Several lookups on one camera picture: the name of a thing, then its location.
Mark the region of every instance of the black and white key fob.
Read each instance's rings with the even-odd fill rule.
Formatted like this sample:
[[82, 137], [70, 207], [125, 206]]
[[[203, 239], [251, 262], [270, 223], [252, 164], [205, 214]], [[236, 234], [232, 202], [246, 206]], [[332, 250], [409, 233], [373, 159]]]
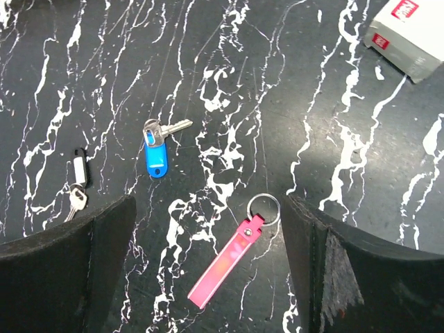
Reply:
[[72, 164], [76, 174], [76, 183], [86, 188], [88, 185], [88, 172], [86, 169], [86, 154], [82, 148], [75, 148], [72, 153]]

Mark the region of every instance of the box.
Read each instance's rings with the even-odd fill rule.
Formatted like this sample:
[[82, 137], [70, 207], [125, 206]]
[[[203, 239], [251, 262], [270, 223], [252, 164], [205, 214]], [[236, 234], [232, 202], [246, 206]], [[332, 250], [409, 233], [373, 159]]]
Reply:
[[444, 0], [389, 0], [372, 20], [364, 44], [414, 83], [444, 61]]

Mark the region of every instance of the blue plastic tag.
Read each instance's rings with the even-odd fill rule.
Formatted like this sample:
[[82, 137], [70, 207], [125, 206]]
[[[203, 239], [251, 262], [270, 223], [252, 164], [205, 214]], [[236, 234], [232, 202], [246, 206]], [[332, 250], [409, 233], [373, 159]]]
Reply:
[[[150, 133], [148, 133], [148, 142], [154, 143], [154, 139]], [[168, 171], [168, 157], [167, 146], [165, 143], [159, 147], [150, 148], [145, 145], [145, 157], [146, 157], [146, 169], [151, 177], [160, 178], [165, 176]]]

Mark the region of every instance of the pink leather strap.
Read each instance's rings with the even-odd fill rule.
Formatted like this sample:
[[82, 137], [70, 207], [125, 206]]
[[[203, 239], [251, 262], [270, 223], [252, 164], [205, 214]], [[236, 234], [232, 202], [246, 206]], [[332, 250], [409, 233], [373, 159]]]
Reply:
[[251, 244], [257, 241], [263, 224], [264, 219], [260, 215], [254, 215], [251, 221], [244, 220], [189, 292], [188, 299], [203, 309]]

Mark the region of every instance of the pink keychain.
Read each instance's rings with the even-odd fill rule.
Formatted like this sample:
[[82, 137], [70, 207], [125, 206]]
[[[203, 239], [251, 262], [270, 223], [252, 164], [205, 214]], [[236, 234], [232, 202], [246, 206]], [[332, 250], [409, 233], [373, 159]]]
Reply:
[[[253, 217], [251, 214], [251, 204], [253, 201], [263, 196], [270, 198], [277, 205], [277, 216], [270, 223], [265, 223], [264, 219], [258, 214]], [[270, 194], [258, 194], [252, 197], [247, 205], [247, 217], [189, 292], [188, 299], [200, 309], [205, 307], [237, 262], [244, 256], [250, 246], [257, 241], [262, 233], [260, 228], [262, 226], [268, 227], [280, 221], [279, 201]]]

